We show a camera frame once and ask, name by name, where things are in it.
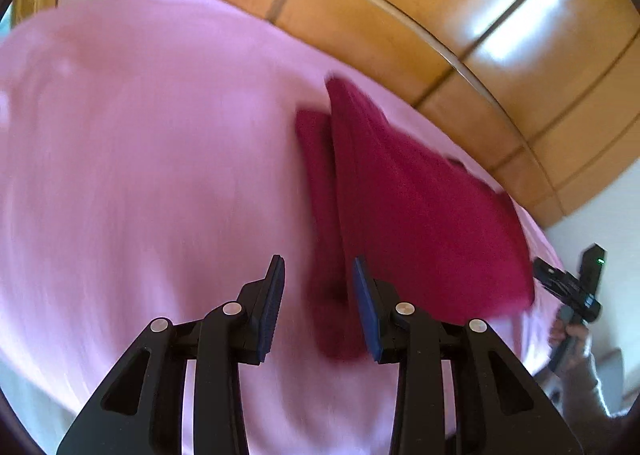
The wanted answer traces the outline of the grey sleeved right forearm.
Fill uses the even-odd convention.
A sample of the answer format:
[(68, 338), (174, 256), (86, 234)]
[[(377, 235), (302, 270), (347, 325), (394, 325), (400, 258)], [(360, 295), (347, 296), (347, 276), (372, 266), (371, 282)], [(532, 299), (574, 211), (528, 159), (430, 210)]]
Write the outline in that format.
[(608, 411), (591, 354), (567, 366), (560, 381), (563, 417), (583, 447), (596, 447), (623, 431), (628, 415)]

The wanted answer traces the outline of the person's right hand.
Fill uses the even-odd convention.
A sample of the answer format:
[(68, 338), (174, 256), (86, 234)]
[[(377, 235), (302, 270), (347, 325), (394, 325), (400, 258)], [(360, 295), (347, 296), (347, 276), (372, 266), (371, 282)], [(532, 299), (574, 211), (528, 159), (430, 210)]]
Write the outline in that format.
[(550, 329), (549, 345), (553, 350), (549, 367), (560, 375), (587, 360), (591, 354), (591, 334), (583, 321), (564, 323), (555, 319)]

